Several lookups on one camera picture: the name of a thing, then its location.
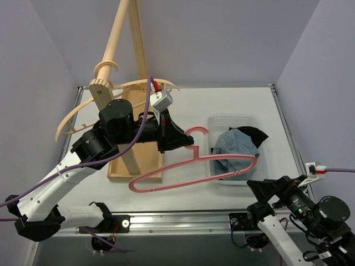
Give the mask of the black skirt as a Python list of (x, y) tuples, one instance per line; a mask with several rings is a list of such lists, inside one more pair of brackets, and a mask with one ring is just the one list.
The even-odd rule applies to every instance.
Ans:
[(256, 148), (259, 148), (261, 144), (269, 138), (269, 136), (266, 133), (264, 133), (263, 131), (261, 131), (256, 127), (241, 126), (241, 127), (236, 127), (236, 129), (238, 129), (245, 135), (249, 136)]

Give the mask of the light blue denim shirt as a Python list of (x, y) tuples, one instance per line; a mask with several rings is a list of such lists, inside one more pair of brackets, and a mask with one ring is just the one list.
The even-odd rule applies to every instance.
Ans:
[[(251, 136), (242, 132), (239, 128), (230, 129), (219, 135), (216, 144), (211, 149), (213, 155), (217, 154), (239, 154), (250, 155), (259, 158), (260, 152), (252, 142)], [(250, 165), (249, 160), (219, 159), (213, 160), (214, 171), (216, 175), (228, 172), (236, 172), (247, 168)]]

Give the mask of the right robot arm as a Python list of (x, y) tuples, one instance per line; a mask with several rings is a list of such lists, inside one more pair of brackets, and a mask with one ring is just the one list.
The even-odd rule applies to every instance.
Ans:
[[(346, 223), (350, 217), (347, 204), (338, 197), (324, 196), (314, 203), (305, 193), (302, 182), (307, 177), (283, 176), (277, 180), (248, 180), (256, 203), (248, 206), (247, 224), (260, 229), (277, 249), (288, 265), (313, 265), (320, 259), (326, 265), (354, 265), (354, 233)], [(302, 252), (280, 225), (275, 209), (287, 207), (290, 221), (298, 220), (304, 225), (303, 233), (310, 251)]]

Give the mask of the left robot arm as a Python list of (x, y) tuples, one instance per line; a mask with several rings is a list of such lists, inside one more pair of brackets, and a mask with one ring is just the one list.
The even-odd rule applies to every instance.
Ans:
[(105, 203), (63, 207), (58, 202), (86, 177), (121, 155), (120, 145), (132, 147), (135, 143), (155, 142), (163, 153), (194, 144), (193, 137), (172, 121), (168, 109), (162, 111), (161, 122), (152, 115), (145, 111), (134, 120), (129, 101), (112, 100), (99, 112), (93, 128), (73, 144), (40, 185), (24, 197), (7, 197), (8, 211), (17, 216), (14, 223), (17, 233), (40, 242), (65, 228), (87, 227), (95, 233), (112, 229), (114, 217)]

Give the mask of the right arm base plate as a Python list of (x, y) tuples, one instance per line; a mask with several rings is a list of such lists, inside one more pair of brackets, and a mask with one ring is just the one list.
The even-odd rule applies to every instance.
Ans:
[(257, 227), (248, 219), (246, 212), (229, 213), (231, 240), (235, 247), (261, 250), (270, 244), (269, 238), (264, 233), (246, 233), (244, 242), (237, 244), (234, 239), (235, 232), (245, 233), (247, 231), (256, 231)]

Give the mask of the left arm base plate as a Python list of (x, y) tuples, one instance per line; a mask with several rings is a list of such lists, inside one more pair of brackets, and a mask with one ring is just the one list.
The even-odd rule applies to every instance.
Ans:
[(79, 227), (80, 234), (92, 237), (91, 247), (97, 253), (126, 253), (126, 250), (116, 245), (118, 234), (129, 233), (130, 216), (127, 214), (113, 215), (103, 220), (94, 228)]

